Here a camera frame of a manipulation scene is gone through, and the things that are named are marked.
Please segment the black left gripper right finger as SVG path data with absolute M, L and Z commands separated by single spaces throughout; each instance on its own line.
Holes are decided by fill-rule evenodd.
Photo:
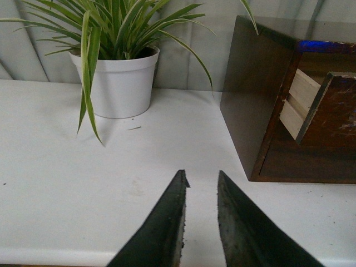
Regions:
M 228 177 L 219 172 L 217 209 L 227 266 L 321 266 L 278 228 Z

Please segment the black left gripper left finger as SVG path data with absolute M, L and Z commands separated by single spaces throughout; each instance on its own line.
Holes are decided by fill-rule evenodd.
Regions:
M 179 170 L 150 214 L 108 266 L 179 266 L 184 246 L 185 170 Z

